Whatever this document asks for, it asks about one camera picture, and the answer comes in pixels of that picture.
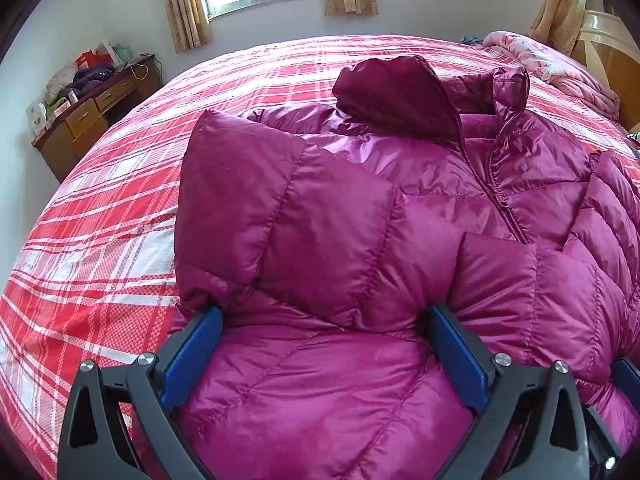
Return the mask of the clutter pile on desk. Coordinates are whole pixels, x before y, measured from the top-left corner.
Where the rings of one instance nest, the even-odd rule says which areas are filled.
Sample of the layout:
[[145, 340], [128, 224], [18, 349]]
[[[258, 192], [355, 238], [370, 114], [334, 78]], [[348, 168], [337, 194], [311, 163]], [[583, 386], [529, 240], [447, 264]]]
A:
[[52, 125], [58, 117], [56, 111], [62, 112], [64, 104], [75, 104], [133, 58], [130, 47], [101, 42], [95, 49], [82, 52], [65, 64], [49, 79], [43, 97], [26, 108], [34, 136], [44, 133]]

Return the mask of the black white striped pillow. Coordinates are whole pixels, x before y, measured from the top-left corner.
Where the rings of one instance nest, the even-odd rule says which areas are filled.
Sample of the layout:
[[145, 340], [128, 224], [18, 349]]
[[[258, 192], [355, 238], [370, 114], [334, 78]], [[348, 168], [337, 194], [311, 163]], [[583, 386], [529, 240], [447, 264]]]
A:
[[627, 139], [632, 143], [632, 145], [637, 150], [640, 148], [640, 133], [638, 133], [638, 132], [630, 132], [630, 133], [628, 133]]

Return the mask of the left beige curtain panel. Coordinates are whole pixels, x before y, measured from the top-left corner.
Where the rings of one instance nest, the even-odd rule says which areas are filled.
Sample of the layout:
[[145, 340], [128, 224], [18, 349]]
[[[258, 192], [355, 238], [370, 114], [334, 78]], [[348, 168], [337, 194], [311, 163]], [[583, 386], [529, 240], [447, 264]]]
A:
[[164, 6], [177, 53], [203, 47], [212, 41], [202, 0], [164, 0]]

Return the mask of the pink floral folded quilt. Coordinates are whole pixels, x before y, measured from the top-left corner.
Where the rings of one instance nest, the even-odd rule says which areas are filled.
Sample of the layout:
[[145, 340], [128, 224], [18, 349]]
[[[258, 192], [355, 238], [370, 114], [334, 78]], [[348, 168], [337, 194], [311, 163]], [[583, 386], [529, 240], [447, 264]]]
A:
[[587, 67], [539, 41], [516, 32], [490, 32], [483, 46], [495, 48], [522, 64], [529, 73], [567, 96], [582, 101], [603, 117], [620, 120], [620, 98]]

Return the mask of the cream and wood headboard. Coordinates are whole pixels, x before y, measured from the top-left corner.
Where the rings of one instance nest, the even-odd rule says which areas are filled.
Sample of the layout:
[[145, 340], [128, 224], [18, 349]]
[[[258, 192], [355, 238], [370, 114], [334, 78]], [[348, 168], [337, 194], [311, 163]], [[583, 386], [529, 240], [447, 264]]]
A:
[[601, 11], [585, 10], [572, 58], [620, 98], [620, 123], [639, 132], [639, 47], [622, 20]]

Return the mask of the brown wooden desk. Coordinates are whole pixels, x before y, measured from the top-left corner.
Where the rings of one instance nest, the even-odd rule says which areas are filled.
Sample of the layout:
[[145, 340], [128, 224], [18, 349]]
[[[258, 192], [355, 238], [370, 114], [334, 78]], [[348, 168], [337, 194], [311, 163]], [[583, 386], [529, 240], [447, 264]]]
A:
[[162, 88], [162, 68], [154, 54], [134, 59], [73, 104], [32, 146], [62, 183], [111, 126]]

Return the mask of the beige curtain by headboard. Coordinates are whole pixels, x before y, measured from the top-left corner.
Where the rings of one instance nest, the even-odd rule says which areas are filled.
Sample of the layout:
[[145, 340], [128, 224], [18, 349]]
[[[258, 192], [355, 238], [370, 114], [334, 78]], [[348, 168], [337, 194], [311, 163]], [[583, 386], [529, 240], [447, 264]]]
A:
[[565, 55], [575, 47], [587, 0], [544, 0], [529, 36]]

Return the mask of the magenta quilted down jacket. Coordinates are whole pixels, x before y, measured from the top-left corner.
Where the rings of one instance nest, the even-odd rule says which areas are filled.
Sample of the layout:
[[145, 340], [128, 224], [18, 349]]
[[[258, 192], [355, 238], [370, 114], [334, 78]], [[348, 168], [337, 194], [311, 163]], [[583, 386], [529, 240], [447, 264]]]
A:
[[446, 304], [495, 352], [567, 362], [621, 448], [639, 357], [639, 192], [526, 107], [524, 70], [342, 70], [335, 103], [208, 110], [183, 157], [177, 323], [220, 308], [178, 413], [218, 479], [428, 479], [468, 429], [420, 334]]

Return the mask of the red white plaid bed sheet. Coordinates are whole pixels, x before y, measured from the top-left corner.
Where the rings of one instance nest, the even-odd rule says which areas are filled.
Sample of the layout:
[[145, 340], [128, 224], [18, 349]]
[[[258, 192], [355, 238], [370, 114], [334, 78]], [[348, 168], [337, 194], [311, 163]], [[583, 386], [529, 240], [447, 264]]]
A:
[[636, 188], [639, 166], [610, 151], [616, 129], [496, 50], [405, 36], [341, 36], [226, 54], [177, 76], [107, 131], [44, 207], [1, 295], [1, 414], [44, 478], [82, 361], [127, 364], [177, 323], [175, 235], [181, 168], [208, 110], [335, 103], [342, 70], [378, 58], [424, 58], [439, 78], [524, 70], [526, 107], [590, 152], [611, 152]]

